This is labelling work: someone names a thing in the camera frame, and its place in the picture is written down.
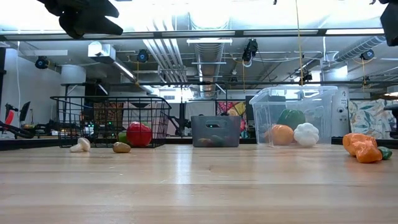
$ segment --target plastic storage container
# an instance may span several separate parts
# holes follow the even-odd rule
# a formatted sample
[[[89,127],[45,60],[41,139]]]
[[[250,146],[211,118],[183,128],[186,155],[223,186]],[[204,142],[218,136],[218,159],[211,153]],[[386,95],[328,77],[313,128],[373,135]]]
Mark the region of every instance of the plastic storage container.
[[[331,99],[336,86],[278,86],[261,90],[250,100],[253,107],[258,144],[270,146],[310,147],[313,144],[331,144]],[[311,140],[314,129],[319,139]]]
[[[194,147],[238,147],[240,116],[192,116]]]

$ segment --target table surface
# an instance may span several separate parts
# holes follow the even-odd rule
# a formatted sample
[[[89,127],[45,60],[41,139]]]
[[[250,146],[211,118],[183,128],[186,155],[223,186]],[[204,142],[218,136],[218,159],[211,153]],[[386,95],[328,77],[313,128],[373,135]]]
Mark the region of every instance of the table surface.
[[[0,223],[395,224],[394,156],[360,164],[341,146],[3,151]]]

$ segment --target ductwork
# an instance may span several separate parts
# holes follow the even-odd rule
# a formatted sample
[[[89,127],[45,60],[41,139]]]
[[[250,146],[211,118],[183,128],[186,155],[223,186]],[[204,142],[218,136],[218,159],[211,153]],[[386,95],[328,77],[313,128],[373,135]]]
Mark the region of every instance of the ductwork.
[[[191,25],[193,30],[204,30],[204,29],[218,29],[225,30],[228,28],[229,19],[226,19],[224,23],[222,23],[219,27],[202,27],[199,26],[196,22],[196,17],[191,15]],[[222,56],[224,52],[224,44],[195,44],[195,55],[197,58],[197,62],[221,62]],[[220,71],[220,64],[217,65],[200,65],[198,64],[198,72],[200,78],[203,81],[215,82],[217,78],[214,78],[218,75]],[[210,98],[214,94],[212,93],[215,90],[215,86],[206,85],[200,86],[200,96],[205,98]]]
[[[92,42],[88,46],[88,56],[96,62],[105,63],[114,66],[122,72],[122,74],[128,78],[132,83],[137,81],[137,77],[130,72],[130,70],[116,58],[116,51],[110,44],[101,44],[98,41]],[[154,94],[155,90],[151,86],[140,85],[145,92],[148,94]]]
[[[335,62],[344,62],[352,58],[360,56],[362,53],[371,50],[372,48],[384,43],[386,38],[384,36],[366,37],[355,42],[350,47],[338,52],[333,60]]]

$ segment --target ceiling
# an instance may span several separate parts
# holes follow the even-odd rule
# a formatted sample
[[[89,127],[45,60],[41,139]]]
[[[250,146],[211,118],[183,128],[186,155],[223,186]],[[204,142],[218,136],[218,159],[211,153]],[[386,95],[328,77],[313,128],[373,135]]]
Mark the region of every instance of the ceiling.
[[[189,30],[190,16],[197,11],[201,15],[211,15],[203,23],[214,24],[218,19],[223,17],[229,18],[227,29],[296,29],[296,13],[294,1],[279,1],[276,6],[272,5],[273,0],[241,0],[241,1],[220,1],[214,4],[214,1],[201,1],[201,4],[196,4],[195,1],[181,0],[181,1],[165,1],[164,4],[159,4],[158,1],[132,1],[132,2],[114,2],[119,9],[121,16],[118,19],[113,19],[114,22],[124,28],[125,31],[151,31],[150,28],[144,26],[145,24],[153,24],[152,20],[157,17],[162,19],[171,19],[173,27],[177,30]],[[14,32],[15,30],[49,30],[57,33],[60,30],[57,24],[57,18],[48,14],[43,5],[37,1],[28,0],[25,2],[26,6],[31,9],[24,11],[22,8],[13,13],[11,8],[16,6],[15,1],[10,1],[6,4],[4,14],[0,15],[0,35],[7,32]],[[137,10],[140,7],[146,7],[147,10]],[[300,28],[302,29],[321,29],[321,28],[375,28],[380,27],[379,16],[382,14],[385,5],[378,2],[370,6],[368,2],[358,0],[298,0]],[[33,18],[30,21],[21,19],[20,14],[24,17]],[[38,13],[44,14],[42,23],[34,23],[34,19],[38,18]],[[257,54],[256,58],[267,59],[274,58],[275,60],[283,60],[284,58],[295,58],[300,54],[294,53],[299,51],[299,43],[304,52],[305,58],[303,63],[311,60],[309,58],[322,58],[322,52],[338,52],[341,51],[358,40],[364,37],[325,37],[325,49],[323,37],[258,37],[256,38],[259,45],[259,51],[263,52]],[[231,71],[235,69],[238,81],[243,81],[243,66],[241,63],[236,63],[235,60],[240,60],[243,50],[248,43],[248,38],[232,38],[232,44],[224,45],[222,62],[225,65],[220,66],[218,80],[229,80],[232,76]],[[105,64],[94,64],[95,61],[88,58],[88,45],[91,40],[63,40],[63,41],[25,41],[21,42],[20,50],[68,50],[67,56],[53,56],[49,57],[52,62],[58,65],[75,64],[84,65],[87,69],[88,78],[100,78],[105,82],[116,83],[120,81],[120,72]],[[140,49],[147,49],[143,40],[101,40],[102,44],[111,44],[118,51],[117,57],[122,60],[130,70],[136,71],[137,65],[130,62],[135,61],[136,55]],[[186,38],[177,39],[178,48],[183,59],[183,64],[187,67],[196,68],[192,62],[196,62],[194,45],[188,45]],[[372,76],[373,80],[385,80],[394,78],[393,75],[397,70],[388,71],[384,76],[384,71],[396,67],[393,60],[382,60],[382,58],[398,58],[398,51],[395,48],[388,47],[386,44],[381,44],[373,49],[376,58],[363,66],[354,60],[349,60],[348,64],[348,80],[355,80],[364,75]],[[36,57],[27,57],[29,60],[35,61]],[[140,64],[139,70],[157,70],[157,62],[153,57],[145,64]],[[289,81],[290,74],[300,67],[298,59],[288,62],[257,62],[253,61],[252,65],[244,69],[244,79],[246,81]],[[143,73],[140,75],[140,80],[145,81],[159,81],[156,74]],[[265,86],[247,86],[246,88],[262,88]],[[243,86],[234,86],[236,89],[242,89]]]

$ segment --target black wire basket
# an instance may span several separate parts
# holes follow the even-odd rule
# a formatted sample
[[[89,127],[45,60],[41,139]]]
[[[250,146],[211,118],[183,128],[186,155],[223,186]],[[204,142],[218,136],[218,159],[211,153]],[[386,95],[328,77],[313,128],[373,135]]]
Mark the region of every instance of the black wire basket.
[[[171,106],[161,97],[53,96],[60,147],[87,138],[92,147],[116,141],[132,147],[165,144]]]

